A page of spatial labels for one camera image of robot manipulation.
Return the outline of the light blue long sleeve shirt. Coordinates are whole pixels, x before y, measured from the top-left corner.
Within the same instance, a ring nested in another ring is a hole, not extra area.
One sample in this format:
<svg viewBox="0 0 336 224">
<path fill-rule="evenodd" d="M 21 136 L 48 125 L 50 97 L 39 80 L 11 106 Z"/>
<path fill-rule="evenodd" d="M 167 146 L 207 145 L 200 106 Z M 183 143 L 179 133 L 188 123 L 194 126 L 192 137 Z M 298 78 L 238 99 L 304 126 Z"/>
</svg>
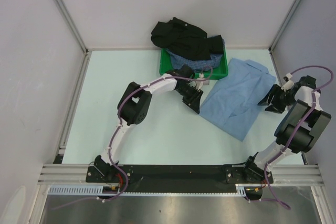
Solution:
<svg viewBox="0 0 336 224">
<path fill-rule="evenodd" d="M 200 107 L 200 116 L 243 141 L 261 111 L 259 101 L 276 83 L 267 67 L 233 58 L 228 76 L 218 80 Z"/>
</svg>

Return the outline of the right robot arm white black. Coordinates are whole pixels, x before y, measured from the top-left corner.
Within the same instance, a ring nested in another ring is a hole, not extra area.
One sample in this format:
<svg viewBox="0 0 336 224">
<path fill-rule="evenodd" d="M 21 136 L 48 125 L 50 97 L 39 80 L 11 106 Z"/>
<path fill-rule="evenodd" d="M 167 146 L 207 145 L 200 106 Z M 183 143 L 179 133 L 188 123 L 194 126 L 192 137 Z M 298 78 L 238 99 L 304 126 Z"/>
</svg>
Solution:
<svg viewBox="0 0 336 224">
<path fill-rule="evenodd" d="M 245 162 L 242 176 L 249 183 L 265 180 L 285 157 L 310 151 L 331 120 L 319 103 L 315 78 L 305 76 L 293 82 L 286 76 L 286 81 L 283 86 L 273 85 L 258 103 L 268 112 L 281 114 L 286 107 L 290 110 L 275 130 L 275 141 Z"/>
</svg>

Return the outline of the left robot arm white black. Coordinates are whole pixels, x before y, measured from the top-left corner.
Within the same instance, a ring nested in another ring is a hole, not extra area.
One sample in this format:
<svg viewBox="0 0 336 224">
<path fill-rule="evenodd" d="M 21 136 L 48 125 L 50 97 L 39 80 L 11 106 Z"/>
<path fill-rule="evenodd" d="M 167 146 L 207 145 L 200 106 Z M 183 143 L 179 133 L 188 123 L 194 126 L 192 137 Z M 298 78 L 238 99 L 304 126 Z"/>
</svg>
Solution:
<svg viewBox="0 0 336 224">
<path fill-rule="evenodd" d="M 177 91 L 182 96 L 182 102 L 199 113 L 203 95 L 201 87 L 208 80 L 209 77 L 205 78 L 203 73 L 196 79 L 194 71 L 183 65 L 180 69 L 167 71 L 148 84 L 131 82 L 117 106 L 118 124 L 115 132 L 107 148 L 94 159 L 91 176 L 96 176 L 102 182 L 110 182 L 116 174 L 124 173 L 118 163 L 126 135 L 144 121 L 153 96 Z"/>
</svg>

